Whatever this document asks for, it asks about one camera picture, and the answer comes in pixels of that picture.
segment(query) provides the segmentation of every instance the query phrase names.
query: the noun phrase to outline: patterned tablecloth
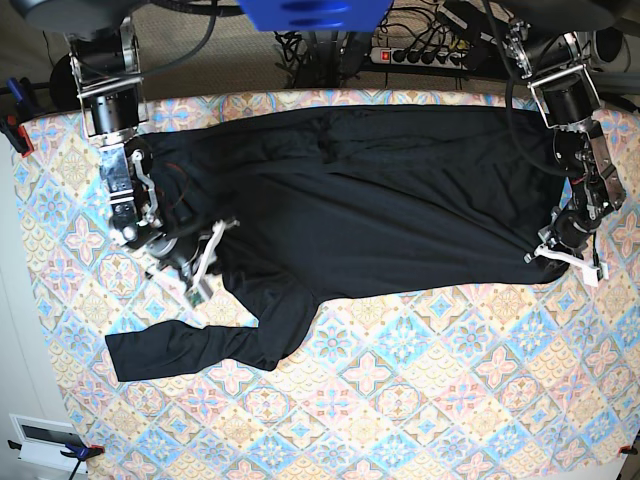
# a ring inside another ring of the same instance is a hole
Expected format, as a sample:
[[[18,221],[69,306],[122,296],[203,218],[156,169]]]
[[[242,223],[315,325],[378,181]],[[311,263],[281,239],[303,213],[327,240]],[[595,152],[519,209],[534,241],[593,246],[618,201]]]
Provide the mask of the patterned tablecloth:
[[[150,104],[144,128],[325,105],[435,103],[503,100],[238,94]],[[91,478],[507,480],[613,460],[640,429],[640,119],[599,118],[629,193],[601,229],[611,279],[599,289],[570,271],[547,286],[333,301],[274,372],[228,360],[197,375],[126,384],[116,380],[106,333],[171,318],[198,326],[255,319],[218,279],[213,300],[195,313],[145,281],[149,259],[109,243],[98,154],[79,115],[28,124],[36,152],[13,159],[24,246],[69,417],[83,439],[106,447],[90,462]]]

